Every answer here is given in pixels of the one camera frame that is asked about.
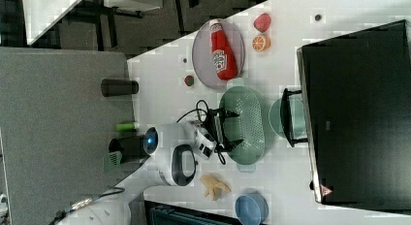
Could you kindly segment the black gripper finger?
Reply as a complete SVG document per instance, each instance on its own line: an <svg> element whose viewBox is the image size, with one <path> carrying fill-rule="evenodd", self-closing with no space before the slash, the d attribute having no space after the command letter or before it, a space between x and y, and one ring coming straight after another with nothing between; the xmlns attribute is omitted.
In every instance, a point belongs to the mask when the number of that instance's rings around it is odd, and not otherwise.
<svg viewBox="0 0 411 225"><path fill-rule="evenodd" d="M223 142L223 146L225 150L233 150L235 149L238 145L240 145L243 142L243 139L240 140L235 140L235 141L229 141L225 140Z"/></svg>
<svg viewBox="0 0 411 225"><path fill-rule="evenodd" d="M238 117L238 113L232 112L232 111L229 111L229 110L223 110L223 111L222 111L222 114L223 114L223 117L224 117L224 118L227 118L227 117Z"/></svg>

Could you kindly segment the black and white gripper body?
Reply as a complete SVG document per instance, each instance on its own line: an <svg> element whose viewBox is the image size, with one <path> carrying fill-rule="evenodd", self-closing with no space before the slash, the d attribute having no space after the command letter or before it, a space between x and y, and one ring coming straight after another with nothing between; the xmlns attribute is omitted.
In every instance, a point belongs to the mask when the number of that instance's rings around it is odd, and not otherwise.
<svg viewBox="0 0 411 225"><path fill-rule="evenodd" d="M193 151L204 159L223 150L223 131L218 110L209 110L204 121L193 121Z"/></svg>

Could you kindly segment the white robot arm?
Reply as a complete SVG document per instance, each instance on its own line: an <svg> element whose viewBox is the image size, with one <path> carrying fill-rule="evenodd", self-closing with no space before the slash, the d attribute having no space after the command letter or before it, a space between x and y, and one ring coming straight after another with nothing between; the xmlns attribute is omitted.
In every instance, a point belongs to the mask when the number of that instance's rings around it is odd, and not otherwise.
<svg viewBox="0 0 411 225"><path fill-rule="evenodd" d="M149 158L116 186L95 198L77 202L59 211L48 225L130 225L129 204L147 188L186 186L195 178L196 158L208 159L236 148L241 141L225 137L223 124L236 112L208 110L203 121L192 120L157 125L143 138Z"/></svg>

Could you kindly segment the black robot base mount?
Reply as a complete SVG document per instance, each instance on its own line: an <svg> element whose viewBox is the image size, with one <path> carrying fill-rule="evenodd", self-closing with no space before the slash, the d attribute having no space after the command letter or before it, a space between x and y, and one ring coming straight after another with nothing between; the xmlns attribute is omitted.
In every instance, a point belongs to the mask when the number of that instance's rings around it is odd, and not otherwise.
<svg viewBox="0 0 411 225"><path fill-rule="evenodd" d="M143 148L143 136L112 139L109 152L104 156L104 171L111 172L121 164L144 159L148 154Z"/></svg>

